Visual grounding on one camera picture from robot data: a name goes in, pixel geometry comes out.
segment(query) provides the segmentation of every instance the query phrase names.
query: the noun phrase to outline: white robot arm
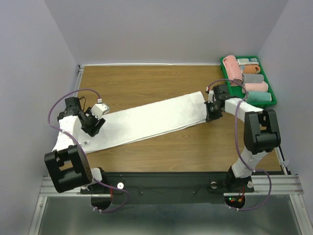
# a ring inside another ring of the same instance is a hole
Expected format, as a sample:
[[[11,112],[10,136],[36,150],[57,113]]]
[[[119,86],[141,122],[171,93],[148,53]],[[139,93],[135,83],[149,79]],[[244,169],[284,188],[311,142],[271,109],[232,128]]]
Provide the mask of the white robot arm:
[[[81,148],[67,134],[77,140],[82,129],[94,137],[105,123],[102,116],[110,110],[106,104],[102,103],[101,99],[98,99],[97,103],[92,108],[87,108],[86,111],[82,110],[79,98],[67,98],[65,103],[65,110],[58,116],[59,129],[62,132],[59,132],[52,151],[45,154],[46,167],[58,192],[95,184],[94,179],[102,181],[103,170],[100,168],[90,169]],[[60,169],[66,161],[71,161],[73,167]]]
[[[245,148],[241,157],[249,168],[239,158],[229,169],[234,178],[247,179],[260,160],[275,147],[280,145],[280,133],[273,110],[256,108],[240,98],[231,97],[226,85],[217,85],[207,91],[208,101],[206,121],[212,121],[222,117],[222,112],[235,115],[238,103],[241,102],[237,118],[245,122],[244,141]]]

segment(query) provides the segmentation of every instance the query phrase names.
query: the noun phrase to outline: white towel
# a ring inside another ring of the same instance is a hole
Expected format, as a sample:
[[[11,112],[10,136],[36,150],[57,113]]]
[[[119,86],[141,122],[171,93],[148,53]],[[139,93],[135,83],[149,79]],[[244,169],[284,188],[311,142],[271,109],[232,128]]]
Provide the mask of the white towel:
[[[201,92],[104,115],[106,122],[95,137],[82,130],[79,143],[94,152],[141,141],[205,122],[206,108]]]

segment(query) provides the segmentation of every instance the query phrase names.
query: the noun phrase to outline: green plastic bin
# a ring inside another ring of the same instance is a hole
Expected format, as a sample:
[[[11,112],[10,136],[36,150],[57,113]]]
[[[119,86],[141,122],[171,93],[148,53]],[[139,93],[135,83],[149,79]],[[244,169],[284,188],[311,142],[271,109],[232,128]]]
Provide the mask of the green plastic bin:
[[[259,60],[259,58],[257,56],[236,56],[236,59],[240,59],[240,58],[257,58]],[[221,58],[221,70],[222,70],[224,79],[228,79],[226,68],[223,64],[223,59],[224,59],[224,57]],[[260,74],[262,74],[264,76],[264,81],[268,84],[268,92],[271,93],[271,95],[272,95],[272,101],[271,102],[256,102],[256,103],[250,103],[250,104],[255,106],[255,107],[265,109],[265,108],[268,108],[268,107],[276,104],[277,100],[276,100],[276,97],[274,95],[272,88],[270,87],[268,79],[264,73],[264,70],[262,68],[260,60],[259,60],[259,66],[261,68]],[[242,93],[242,88],[240,86],[231,86],[229,81],[226,81],[226,84],[227,84],[228,91],[229,91],[230,95],[236,95],[240,98],[245,97],[245,94]]]

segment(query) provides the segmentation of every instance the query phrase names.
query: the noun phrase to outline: screw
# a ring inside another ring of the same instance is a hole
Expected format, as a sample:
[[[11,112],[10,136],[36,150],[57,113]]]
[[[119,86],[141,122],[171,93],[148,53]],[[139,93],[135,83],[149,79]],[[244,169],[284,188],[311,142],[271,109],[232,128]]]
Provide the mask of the screw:
[[[253,188],[253,182],[252,182],[252,181],[249,181],[249,182],[247,183],[247,186],[248,186],[248,188]]]

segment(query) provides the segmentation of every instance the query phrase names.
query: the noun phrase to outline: gray wall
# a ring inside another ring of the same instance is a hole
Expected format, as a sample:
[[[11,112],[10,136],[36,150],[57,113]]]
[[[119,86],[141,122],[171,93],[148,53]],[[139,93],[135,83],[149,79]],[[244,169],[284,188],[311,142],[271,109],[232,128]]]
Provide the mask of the gray wall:
[[[287,0],[45,0],[79,64],[255,55]]]
[[[313,218],[313,2],[290,0],[260,51],[276,94],[285,158],[299,173]]]
[[[57,135],[47,113],[77,66],[43,0],[2,1],[0,22],[0,234],[23,235]]]

